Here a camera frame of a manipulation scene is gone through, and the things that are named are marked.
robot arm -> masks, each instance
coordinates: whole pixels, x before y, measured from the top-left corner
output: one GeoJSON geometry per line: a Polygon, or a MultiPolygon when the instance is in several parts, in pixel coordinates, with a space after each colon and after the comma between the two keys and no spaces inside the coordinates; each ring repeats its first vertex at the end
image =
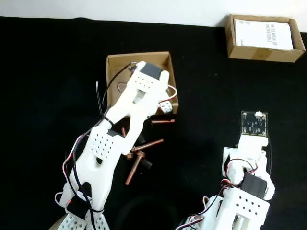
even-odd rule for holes
{"type": "MultiPolygon", "coordinates": [[[[92,128],[84,151],[76,161],[80,183],[88,182],[91,186],[92,209],[103,210],[119,157],[130,152],[142,131],[144,121],[156,113],[159,103],[165,98],[168,78],[167,71],[146,62],[137,63],[136,70],[117,103],[108,110],[105,119],[92,128]],[[130,117],[130,129],[126,137],[123,137],[111,130],[111,127],[126,116],[130,117]],[[97,159],[102,160],[101,164],[97,163],[97,159]]],[[[78,191],[73,171],[69,180],[73,189],[78,191]]],[[[74,192],[65,183],[60,205],[67,210],[73,197],[74,192]]],[[[79,218],[85,219],[87,225],[91,226],[90,220],[84,218],[89,216],[88,212],[79,218]]],[[[94,213],[95,222],[100,215],[101,212],[94,213]]]]}
{"type": "Polygon", "coordinates": [[[275,187],[266,172],[267,113],[242,112],[238,148],[224,148],[222,174],[228,179],[205,209],[176,230],[259,230],[275,187]]]}

copper pipe fitting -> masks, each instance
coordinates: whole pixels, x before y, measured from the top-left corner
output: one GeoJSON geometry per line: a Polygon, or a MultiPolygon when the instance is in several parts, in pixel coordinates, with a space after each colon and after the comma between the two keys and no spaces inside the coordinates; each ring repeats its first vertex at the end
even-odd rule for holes
{"type": "Polygon", "coordinates": [[[151,120],[152,124],[174,123],[175,119],[171,120],[151,120]]]}
{"type": "Polygon", "coordinates": [[[144,145],[137,146],[137,147],[135,147],[135,151],[143,150],[143,149],[148,148],[150,146],[162,143],[163,141],[164,141],[163,139],[159,139],[159,140],[156,140],[156,141],[144,144],[144,145]]]}
{"type": "Polygon", "coordinates": [[[131,169],[131,171],[129,173],[129,176],[128,176],[126,182],[125,182],[125,185],[129,185],[130,184],[130,182],[131,182],[131,180],[132,180],[132,178],[133,178],[133,176],[135,174],[135,171],[138,168],[139,163],[145,157],[145,153],[143,153],[142,151],[138,151],[136,154],[138,155],[138,157],[135,160],[135,163],[134,163],[134,165],[133,165],[133,167],[132,167],[132,169],[131,169]]]}

cardboard box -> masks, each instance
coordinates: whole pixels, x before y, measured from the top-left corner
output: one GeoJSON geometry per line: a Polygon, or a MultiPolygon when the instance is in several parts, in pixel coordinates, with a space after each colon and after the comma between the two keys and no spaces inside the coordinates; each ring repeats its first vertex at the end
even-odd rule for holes
{"type": "Polygon", "coordinates": [[[299,33],[296,21],[294,19],[284,17],[257,17],[230,15],[225,27],[227,52],[229,58],[265,60],[265,61],[281,61],[295,62],[305,52],[304,43],[299,33]],[[252,46],[237,46],[236,34],[234,27],[234,19],[262,22],[281,22],[290,25],[293,50],[268,49],[252,46]]]}
{"type": "MultiPolygon", "coordinates": [[[[151,53],[135,53],[135,54],[119,54],[109,55],[106,58],[106,83],[108,84],[112,77],[120,71],[125,65],[133,61],[146,61],[160,67],[162,70],[169,72],[168,84],[176,88],[172,59],[169,52],[151,52],[151,53]]],[[[128,82],[131,72],[126,69],[119,74],[110,86],[107,93],[107,103],[113,106],[121,95],[121,92],[117,89],[119,82],[128,82]]],[[[168,89],[168,94],[172,95],[174,92],[172,89],[168,89]]],[[[170,100],[173,106],[173,113],[176,114],[178,110],[178,96],[170,100]]]]}

black circuit board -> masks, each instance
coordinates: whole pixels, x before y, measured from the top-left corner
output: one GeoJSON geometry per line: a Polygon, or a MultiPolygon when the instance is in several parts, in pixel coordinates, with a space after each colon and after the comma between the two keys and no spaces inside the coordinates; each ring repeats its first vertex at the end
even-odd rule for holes
{"type": "Polygon", "coordinates": [[[241,134],[267,137],[268,113],[241,112],[241,134]]]}

paper sheet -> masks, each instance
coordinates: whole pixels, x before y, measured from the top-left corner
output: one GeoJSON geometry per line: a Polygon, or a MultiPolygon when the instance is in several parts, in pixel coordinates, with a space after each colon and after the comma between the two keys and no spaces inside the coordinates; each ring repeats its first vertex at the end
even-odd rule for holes
{"type": "Polygon", "coordinates": [[[293,49],[288,23],[235,19],[236,45],[273,49],[293,49]]]}

